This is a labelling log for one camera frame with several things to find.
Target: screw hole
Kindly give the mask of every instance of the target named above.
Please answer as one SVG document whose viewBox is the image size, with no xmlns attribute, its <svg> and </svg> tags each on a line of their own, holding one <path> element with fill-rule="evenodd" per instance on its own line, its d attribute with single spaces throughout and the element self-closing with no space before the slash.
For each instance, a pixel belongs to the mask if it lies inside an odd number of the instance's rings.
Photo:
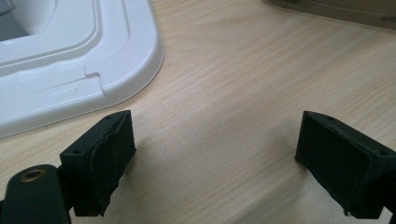
<svg viewBox="0 0 396 224">
<path fill-rule="evenodd" d="M 45 173 L 46 171 L 43 169 L 29 171 L 25 173 L 23 176 L 21 176 L 21 182 L 28 183 L 35 181 L 41 178 L 41 176 L 43 176 Z"/>
</svg>

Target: white plastic lid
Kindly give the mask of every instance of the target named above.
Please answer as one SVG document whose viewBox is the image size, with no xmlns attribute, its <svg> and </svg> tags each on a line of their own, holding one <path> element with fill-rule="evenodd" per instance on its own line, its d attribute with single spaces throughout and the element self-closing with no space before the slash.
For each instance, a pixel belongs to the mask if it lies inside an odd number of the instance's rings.
<svg viewBox="0 0 396 224">
<path fill-rule="evenodd" d="M 0 16 L 12 11 L 14 7 L 8 0 L 0 0 Z"/>
<path fill-rule="evenodd" d="M 30 35 L 0 42 L 0 137 L 125 101 L 161 66 L 149 0 L 13 2 Z"/>
</svg>

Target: light wood surface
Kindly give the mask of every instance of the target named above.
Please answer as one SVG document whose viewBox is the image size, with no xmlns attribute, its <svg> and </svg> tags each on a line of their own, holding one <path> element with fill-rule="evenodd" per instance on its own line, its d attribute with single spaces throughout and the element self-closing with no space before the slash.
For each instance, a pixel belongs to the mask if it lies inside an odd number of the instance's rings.
<svg viewBox="0 0 396 224">
<path fill-rule="evenodd" d="M 126 102 L 0 139 L 0 198 L 100 118 L 132 110 L 136 156 L 105 217 L 73 223 L 388 223 L 345 217 L 295 159 L 304 110 L 396 149 L 396 32 L 262 0 L 153 0 L 165 45 Z"/>
</svg>

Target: wood grain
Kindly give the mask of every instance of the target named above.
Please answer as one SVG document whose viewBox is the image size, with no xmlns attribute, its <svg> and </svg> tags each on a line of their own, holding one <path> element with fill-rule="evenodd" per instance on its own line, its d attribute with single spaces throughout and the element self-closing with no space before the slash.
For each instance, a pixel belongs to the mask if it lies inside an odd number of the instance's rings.
<svg viewBox="0 0 396 224">
<path fill-rule="evenodd" d="M 396 32 L 262 0 L 153 0 L 165 58 L 126 102 L 0 139 L 0 196 L 107 114 L 137 153 L 105 217 L 73 223 L 388 223 L 345 217 L 294 160 L 304 110 L 396 148 Z"/>
</svg>

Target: wooden table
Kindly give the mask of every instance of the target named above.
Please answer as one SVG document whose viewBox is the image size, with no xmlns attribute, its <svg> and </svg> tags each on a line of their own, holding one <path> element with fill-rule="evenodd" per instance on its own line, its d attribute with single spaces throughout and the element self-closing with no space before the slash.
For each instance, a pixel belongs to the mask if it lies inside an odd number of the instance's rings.
<svg viewBox="0 0 396 224">
<path fill-rule="evenodd" d="M 105 217 L 73 223 L 388 223 L 345 217 L 294 159 L 304 110 L 396 148 L 396 32 L 262 0 L 153 0 L 165 58 L 126 102 L 0 140 L 0 198 L 130 109 L 136 156 Z"/>
</svg>

